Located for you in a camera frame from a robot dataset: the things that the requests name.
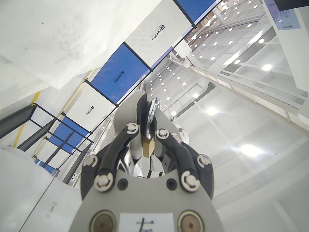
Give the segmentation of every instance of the joyson logo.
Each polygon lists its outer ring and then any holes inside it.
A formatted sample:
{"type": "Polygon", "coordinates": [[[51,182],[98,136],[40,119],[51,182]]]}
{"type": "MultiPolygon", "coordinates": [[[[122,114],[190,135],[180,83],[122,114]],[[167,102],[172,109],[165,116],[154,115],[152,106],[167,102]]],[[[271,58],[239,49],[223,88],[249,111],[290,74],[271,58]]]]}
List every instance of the joyson logo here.
{"type": "Polygon", "coordinates": [[[94,108],[94,106],[90,106],[86,111],[86,115],[88,115],[94,108]]]}
{"type": "Polygon", "coordinates": [[[160,25],[155,31],[155,33],[151,35],[151,39],[154,40],[162,32],[162,30],[164,30],[164,28],[165,28],[164,25],[160,25]]]}
{"type": "Polygon", "coordinates": [[[118,73],[117,76],[114,79],[114,82],[116,83],[121,78],[121,76],[124,75],[124,74],[125,74],[124,71],[121,71],[120,73],[118,73]]]}

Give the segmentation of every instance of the chinese character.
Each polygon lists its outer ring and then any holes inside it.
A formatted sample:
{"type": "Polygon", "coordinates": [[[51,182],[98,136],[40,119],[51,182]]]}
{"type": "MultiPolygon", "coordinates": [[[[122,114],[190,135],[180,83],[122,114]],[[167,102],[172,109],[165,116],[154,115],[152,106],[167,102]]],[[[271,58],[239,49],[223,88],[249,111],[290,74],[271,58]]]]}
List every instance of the chinese character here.
{"type": "Polygon", "coordinates": [[[152,232],[152,229],[143,229],[143,226],[145,224],[154,224],[154,221],[145,221],[145,218],[143,217],[141,221],[136,222],[136,224],[140,224],[140,229],[138,232],[152,232]]]}

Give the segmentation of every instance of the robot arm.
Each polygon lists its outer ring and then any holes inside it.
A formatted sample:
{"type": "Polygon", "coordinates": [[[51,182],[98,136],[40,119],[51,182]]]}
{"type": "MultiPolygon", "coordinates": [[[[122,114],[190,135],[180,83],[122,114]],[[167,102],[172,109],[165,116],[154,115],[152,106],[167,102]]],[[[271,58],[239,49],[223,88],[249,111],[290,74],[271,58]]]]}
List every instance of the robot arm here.
{"type": "Polygon", "coordinates": [[[155,129],[150,135],[160,145],[157,153],[162,154],[158,158],[165,175],[154,179],[131,176],[137,160],[131,156],[130,144],[140,137],[140,127],[128,123],[109,145],[84,160],[83,202],[71,232],[224,231],[211,203],[211,160],[162,128],[159,117],[155,115],[157,124],[147,128],[155,129]]]}

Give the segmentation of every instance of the screw hole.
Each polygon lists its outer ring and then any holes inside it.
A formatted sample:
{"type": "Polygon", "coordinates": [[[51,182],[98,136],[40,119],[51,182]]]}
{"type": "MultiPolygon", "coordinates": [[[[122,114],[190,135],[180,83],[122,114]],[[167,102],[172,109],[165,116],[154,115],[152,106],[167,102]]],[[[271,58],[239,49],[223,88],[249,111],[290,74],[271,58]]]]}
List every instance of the screw hole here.
{"type": "Polygon", "coordinates": [[[119,190],[125,190],[128,187],[128,181],[126,179],[120,179],[117,187],[119,190]]]}
{"type": "Polygon", "coordinates": [[[174,179],[170,178],[167,180],[166,186],[169,190],[175,190],[177,189],[177,182],[174,179]]]}

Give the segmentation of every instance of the white label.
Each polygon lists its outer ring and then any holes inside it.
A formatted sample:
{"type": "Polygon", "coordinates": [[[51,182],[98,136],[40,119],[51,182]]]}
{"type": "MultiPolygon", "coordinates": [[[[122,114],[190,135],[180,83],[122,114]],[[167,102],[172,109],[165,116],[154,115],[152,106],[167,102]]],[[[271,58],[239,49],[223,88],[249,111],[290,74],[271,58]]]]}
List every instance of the white label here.
{"type": "Polygon", "coordinates": [[[163,0],[126,39],[126,43],[152,66],[190,26],[173,0],[163,0]]]}
{"type": "Polygon", "coordinates": [[[121,213],[119,232],[174,232],[172,213],[121,213]]]}
{"type": "Polygon", "coordinates": [[[81,96],[68,111],[67,116],[90,131],[114,108],[115,105],[109,100],[85,84],[81,96]]]}

